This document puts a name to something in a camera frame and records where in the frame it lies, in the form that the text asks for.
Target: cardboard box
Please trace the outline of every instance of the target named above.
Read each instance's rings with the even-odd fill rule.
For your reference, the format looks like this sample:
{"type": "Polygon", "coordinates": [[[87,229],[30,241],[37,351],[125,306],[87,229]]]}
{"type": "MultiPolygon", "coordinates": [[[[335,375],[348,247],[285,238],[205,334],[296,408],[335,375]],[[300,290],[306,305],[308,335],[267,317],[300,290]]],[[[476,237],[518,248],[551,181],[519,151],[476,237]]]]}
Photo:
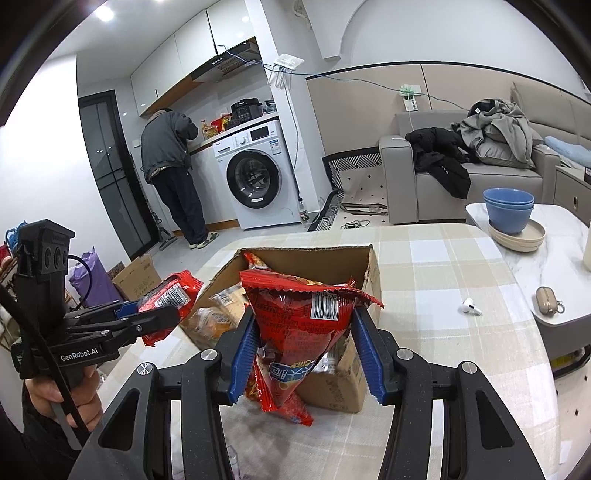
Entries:
{"type": "Polygon", "coordinates": [[[143,255],[131,262],[113,279],[113,284],[126,300],[136,301],[156,288],[162,279],[152,263],[152,257],[143,255]]]}
{"type": "MultiPolygon", "coordinates": [[[[357,287],[369,295],[382,299],[378,262],[371,246],[336,248],[251,248],[245,251],[258,255],[272,270],[288,275],[308,278],[328,284],[344,283],[352,276],[357,287]]],[[[193,313],[202,307],[214,307],[209,298],[240,281],[240,272],[248,268],[242,250],[218,272],[195,302],[193,313]]],[[[381,309],[369,308],[376,325],[381,309]]],[[[199,348],[207,345],[203,338],[184,320],[181,328],[199,348]]],[[[334,374],[312,372],[300,384],[297,392],[310,405],[348,413],[359,412],[367,391],[367,382],[361,368],[353,339],[345,339],[345,348],[334,374]]]]}

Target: earbud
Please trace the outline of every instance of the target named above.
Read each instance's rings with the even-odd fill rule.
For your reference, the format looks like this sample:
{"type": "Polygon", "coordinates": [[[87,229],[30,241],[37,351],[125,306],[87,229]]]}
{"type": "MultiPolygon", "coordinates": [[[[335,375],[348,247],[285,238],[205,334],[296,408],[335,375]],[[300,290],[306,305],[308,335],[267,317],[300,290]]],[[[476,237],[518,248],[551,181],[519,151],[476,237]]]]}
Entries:
{"type": "Polygon", "coordinates": [[[466,299],[466,301],[462,303],[462,311],[464,313],[472,312],[475,315],[482,315],[482,310],[474,306],[474,301],[472,299],[466,299]]]}

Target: washing machine control panel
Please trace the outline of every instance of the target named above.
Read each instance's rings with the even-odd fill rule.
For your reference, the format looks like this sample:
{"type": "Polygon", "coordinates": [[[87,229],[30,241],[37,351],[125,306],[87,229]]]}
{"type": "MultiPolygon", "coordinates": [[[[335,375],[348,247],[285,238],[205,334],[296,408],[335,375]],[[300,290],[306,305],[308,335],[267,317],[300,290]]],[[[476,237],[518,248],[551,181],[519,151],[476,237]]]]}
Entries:
{"type": "Polygon", "coordinates": [[[267,124],[258,125],[252,127],[249,130],[238,132],[237,134],[231,135],[227,138],[215,142],[213,144],[213,150],[216,157],[222,157],[229,154],[239,148],[244,148],[251,144],[260,143],[265,141],[267,138],[273,138],[277,136],[277,125],[275,122],[269,122],[267,124]]]}

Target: table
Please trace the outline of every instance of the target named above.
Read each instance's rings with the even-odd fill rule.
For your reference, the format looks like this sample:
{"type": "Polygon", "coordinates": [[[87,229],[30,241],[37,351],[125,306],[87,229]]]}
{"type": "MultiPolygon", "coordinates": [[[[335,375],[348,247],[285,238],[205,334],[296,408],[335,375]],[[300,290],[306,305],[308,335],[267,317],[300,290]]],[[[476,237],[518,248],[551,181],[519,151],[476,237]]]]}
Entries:
{"type": "MultiPolygon", "coordinates": [[[[466,207],[467,222],[488,233],[484,203],[466,207]]],[[[531,219],[543,225],[546,239],[535,252],[523,254],[497,244],[533,312],[548,357],[553,359],[591,343],[591,272],[583,265],[589,228],[559,205],[535,205],[531,219]],[[564,313],[543,315],[535,301],[541,286],[554,290],[564,313]]],[[[589,359],[588,349],[582,361],[589,359]]]]}
{"type": "MultiPolygon", "coordinates": [[[[558,470],[558,409],[550,364],[540,333],[515,278],[493,240],[478,228],[456,223],[388,226],[243,239],[224,247],[195,275],[208,283],[239,248],[327,248],[373,245],[382,286],[379,327],[400,347],[427,361],[457,366],[467,359],[487,375],[529,441],[547,477],[558,470]],[[467,316],[460,304],[475,299],[484,315],[467,316]]],[[[137,342],[99,390],[105,405],[142,361],[167,367],[197,352],[177,328],[148,349],[137,342]]],[[[257,480],[375,480],[393,407],[369,395],[358,414],[309,408],[310,428],[260,412],[241,398],[220,413],[241,469],[257,480]]],[[[173,466],[181,478],[179,408],[172,413],[173,466]]],[[[443,408],[434,402],[430,479],[439,479],[443,408]]]]}

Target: plastic bag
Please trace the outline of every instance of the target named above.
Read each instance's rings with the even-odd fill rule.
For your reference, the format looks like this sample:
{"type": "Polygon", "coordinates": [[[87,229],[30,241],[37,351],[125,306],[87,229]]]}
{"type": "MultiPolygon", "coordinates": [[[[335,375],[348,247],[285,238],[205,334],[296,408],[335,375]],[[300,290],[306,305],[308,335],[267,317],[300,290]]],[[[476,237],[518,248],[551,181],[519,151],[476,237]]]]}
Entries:
{"type": "Polygon", "coordinates": [[[384,306],[348,286],[268,270],[245,270],[240,277],[261,331],[262,347],[255,361],[264,379],[259,385],[264,411],[274,411],[285,403],[343,335],[358,303],[384,306]]]}
{"type": "Polygon", "coordinates": [[[70,285],[76,289],[81,299],[83,299],[88,292],[88,298],[85,301],[85,305],[87,307],[96,307],[97,305],[112,303],[116,300],[123,301],[121,294],[113,285],[113,282],[103,267],[94,247],[90,252],[86,252],[82,255],[82,260],[86,262],[92,273],[92,287],[90,288],[90,291],[88,292],[90,277],[85,266],[81,263],[78,263],[73,268],[72,274],[68,280],[70,281],[70,285]]]}
{"type": "MultiPolygon", "coordinates": [[[[172,305],[177,308],[180,319],[183,320],[195,305],[201,287],[203,282],[192,276],[189,270],[174,273],[138,301],[138,311],[145,312],[172,305]]],[[[155,346],[156,342],[164,340],[173,330],[174,328],[169,328],[144,335],[144,345],[155,346]]]]}
{"type": "MultiPolygon", "coordinates": [[[[261,378],[260,375],[260,370],[258,369],[255,363],[252,368],[251,374],[248,377],[248,382],[246,383],[246,390],[244,392],[248,399],[259,403],[261,402],[261,399],[259,397],[258,387],[256,385],[257,378],[261,378]]],[[[306,427],[310,427],[314,422],[314,418],[308,412],[306,404],[295,392],[291,395],[291,397],[289,397],[285,401],[285,403],[281,407],[279,407],[273,413],[292,423],[297,423],[299,425],[304,425],[306,427]]]]}

